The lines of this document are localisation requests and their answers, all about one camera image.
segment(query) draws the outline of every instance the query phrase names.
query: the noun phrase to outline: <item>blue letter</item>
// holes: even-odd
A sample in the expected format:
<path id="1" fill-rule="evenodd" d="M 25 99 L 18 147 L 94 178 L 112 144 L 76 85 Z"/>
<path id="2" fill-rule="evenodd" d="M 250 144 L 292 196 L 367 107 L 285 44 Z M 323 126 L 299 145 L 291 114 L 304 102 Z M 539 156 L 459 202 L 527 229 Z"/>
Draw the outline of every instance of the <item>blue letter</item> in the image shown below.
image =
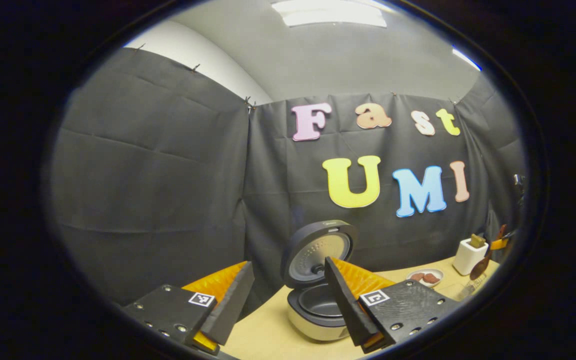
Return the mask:
<path id="1" fill-rule="evenodd" d="M 428 202 L 429 212 L 440 212 L 446 209 L 444 193 L 442 192 L 442 169 L 439 166 L 428 166 L 423 176 L 423 185 L 415 177 L 410 169 L 402 168 L 392 173 L 392 177 L 399 182 L 399 193 L 401 196 L 401 207 L 397 210 L 400 218 L 409 217 L 415 213 L 410 204 L 410 199 L 414 201 L 416 209 L 423 213 Z"/>

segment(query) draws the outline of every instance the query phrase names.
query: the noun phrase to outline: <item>rice cooker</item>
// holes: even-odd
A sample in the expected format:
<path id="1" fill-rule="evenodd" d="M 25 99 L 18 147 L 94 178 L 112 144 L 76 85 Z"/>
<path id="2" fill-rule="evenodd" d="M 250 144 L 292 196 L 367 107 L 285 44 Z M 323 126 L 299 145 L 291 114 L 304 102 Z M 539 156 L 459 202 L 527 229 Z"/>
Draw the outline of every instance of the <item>rice cooker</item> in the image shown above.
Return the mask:
<path id="1" fill-rule="evenodd" d="M 348 260 L 358 234 L 356 227 L 332 219 L 308 224 L 290 237 L 281 257 L 281 276 L 293 289 L 288 294 L 288 320 L 306 337 L 332 341 L 349 335 L 324 278 L 324 260 Z"/>

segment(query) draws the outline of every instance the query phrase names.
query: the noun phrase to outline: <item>rice cooker lid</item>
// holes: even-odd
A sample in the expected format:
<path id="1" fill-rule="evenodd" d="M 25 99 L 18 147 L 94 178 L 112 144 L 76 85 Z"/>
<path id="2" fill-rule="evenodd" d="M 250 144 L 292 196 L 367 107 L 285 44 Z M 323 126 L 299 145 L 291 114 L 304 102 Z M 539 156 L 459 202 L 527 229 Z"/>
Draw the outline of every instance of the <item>rice cooker lid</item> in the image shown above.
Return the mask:
<path id="1" fill-rule="evenodd" d="M 297 230 L 281 256 L 281 277 L 287 287 L 303 289 L 324 283 L 327 256 L 350 258 L 359 231 L 340 219 L 318 221 Z"/>

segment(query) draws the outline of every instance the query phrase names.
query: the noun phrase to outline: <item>meat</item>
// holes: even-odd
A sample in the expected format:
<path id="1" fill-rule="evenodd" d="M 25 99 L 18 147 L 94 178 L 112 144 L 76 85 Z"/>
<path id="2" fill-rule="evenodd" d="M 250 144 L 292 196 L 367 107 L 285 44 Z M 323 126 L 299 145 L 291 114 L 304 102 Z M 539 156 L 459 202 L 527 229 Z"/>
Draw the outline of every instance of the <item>meat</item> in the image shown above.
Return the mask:
<path id="1" fill-rule="evenodd" d="M 424 275 L 426 275 L 426 274 L 424 274 L 423 272 L 416 273 L 416 274 L 410 276 L 410 279 L 415 280 L 415 281 L 420 281 L 420 280 L 422 280 Z"/>
<path id="2" fill-rule="evenodd" d="M 427 273 L 423 276 L 423 281 L 429 284 L 435 284 L 439 279 L 431 273 Z"/>

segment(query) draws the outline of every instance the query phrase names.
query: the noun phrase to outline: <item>ceiling light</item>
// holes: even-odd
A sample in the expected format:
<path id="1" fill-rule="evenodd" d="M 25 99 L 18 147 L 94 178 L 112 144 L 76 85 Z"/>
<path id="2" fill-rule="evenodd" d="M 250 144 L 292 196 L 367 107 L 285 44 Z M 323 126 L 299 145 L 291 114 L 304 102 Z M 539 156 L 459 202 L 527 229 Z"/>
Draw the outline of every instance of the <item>ceiling light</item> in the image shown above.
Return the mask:
<path id="1" fill-rule="evenodd" d="M 470 64 L 470 66 L 472 66 L 473 68 L 477 69 L 477 71 L 482 71 L 482 68 L 480 68 L 477 64 L 474 63 L 473 60 L 468 59 L 468 56 L 462 54 L 461 51 L 457 50 L 456 48 L 452 48 L 452 53 L 457 55 L 458 57 L 460 57 L 463 61 L 465 61 L 466 63 Z"/>
<path id="2" fill-rule="evenodd" d="M 272 7 L 288 27 L 317 23 L 356 23 L 385 28 L 382 12 L 370 5 L 347 0 L 288 0 Z"/>

